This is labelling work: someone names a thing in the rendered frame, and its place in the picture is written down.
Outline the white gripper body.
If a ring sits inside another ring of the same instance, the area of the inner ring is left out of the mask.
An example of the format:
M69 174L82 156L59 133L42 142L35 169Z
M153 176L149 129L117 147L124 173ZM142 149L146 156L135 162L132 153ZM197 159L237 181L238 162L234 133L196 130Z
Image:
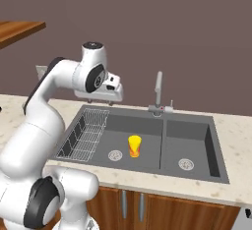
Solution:
M87 85L84 90L75 90L75 95L84 99L120 102L123 99L122 84L102 84L100 87Z

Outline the yellow cup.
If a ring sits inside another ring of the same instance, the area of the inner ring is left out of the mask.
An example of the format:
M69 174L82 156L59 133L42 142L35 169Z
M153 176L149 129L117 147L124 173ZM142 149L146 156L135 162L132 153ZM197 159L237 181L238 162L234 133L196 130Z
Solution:
M138 135L132 135L128 138L128 146L131 157L138 157L140 155L140 146L142 138Z

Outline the grey sink tap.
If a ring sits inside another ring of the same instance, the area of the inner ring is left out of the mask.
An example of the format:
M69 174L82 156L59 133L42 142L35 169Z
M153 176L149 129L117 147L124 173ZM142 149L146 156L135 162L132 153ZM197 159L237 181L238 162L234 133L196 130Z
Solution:
M156 80L156 102L154 105L148 107L148 111L151 112L155 117L160 117L163 113L172 113L173 112L173 101L170 101L168 106L163 106L161 104L161 84L162 84L162 71L157 72Z

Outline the dark grey double sink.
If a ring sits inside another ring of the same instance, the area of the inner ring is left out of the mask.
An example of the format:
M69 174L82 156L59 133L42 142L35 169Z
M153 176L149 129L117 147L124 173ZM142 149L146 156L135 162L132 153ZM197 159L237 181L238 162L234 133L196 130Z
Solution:
M81 162L57 158L57 151L84 108L109 111L106 127L92 159ZM142 138L138 157L130 156L128 138L132 135ZM120 150L122 159L111 161L108 154L112 150ZM52 158L215 183L229 182L217 130L211 116L163 113L160 117L155 117L146 110L84 105L67 128ZM181 158L192 160L194 169L182 170L178 166Z

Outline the round metal drain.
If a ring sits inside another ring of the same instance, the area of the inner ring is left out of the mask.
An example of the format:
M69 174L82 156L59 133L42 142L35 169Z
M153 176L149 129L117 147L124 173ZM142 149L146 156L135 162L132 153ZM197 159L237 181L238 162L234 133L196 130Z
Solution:
M120 150L112 150L109 154L108 154L108 158L111 161L119 161L122 159L122 152Z
M185 171L191 171L194 169L194 162L188 158L181 158L178 161L178 166Z

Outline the wooden shelf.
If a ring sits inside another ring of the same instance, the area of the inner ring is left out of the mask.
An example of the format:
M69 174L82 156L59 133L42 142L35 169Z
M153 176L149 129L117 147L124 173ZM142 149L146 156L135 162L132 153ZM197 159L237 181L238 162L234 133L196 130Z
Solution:
M0 49L3 49L45 28L45 22L0 22Z

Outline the wooden cupboard door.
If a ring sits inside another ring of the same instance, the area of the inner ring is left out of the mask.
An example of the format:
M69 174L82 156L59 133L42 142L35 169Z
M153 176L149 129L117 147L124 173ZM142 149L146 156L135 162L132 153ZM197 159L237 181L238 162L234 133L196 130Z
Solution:
M148 195L147 230L231 230L237 206Z
M100 230L146 230L144 222L139 221L139 192L127 191L127 218L122 218L121 189L100 186L97 195L87 202L90 215L97 222Z

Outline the white dishwasher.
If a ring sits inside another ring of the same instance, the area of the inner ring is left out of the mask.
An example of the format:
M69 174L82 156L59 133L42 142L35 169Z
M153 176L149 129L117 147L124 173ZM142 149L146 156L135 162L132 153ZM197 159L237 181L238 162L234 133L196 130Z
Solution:
M240 209L232 230L252 230L252 219L246 216L244 208Z

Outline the grey wall socket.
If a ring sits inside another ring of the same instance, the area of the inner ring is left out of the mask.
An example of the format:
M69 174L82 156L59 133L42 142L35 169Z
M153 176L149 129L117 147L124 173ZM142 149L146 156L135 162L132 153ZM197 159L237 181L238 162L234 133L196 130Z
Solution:
M47 71L47 67L36 65L35 68L36 68L36 72L37 72L37 77L39 80L41 80L42 77L44 76L45 72Z

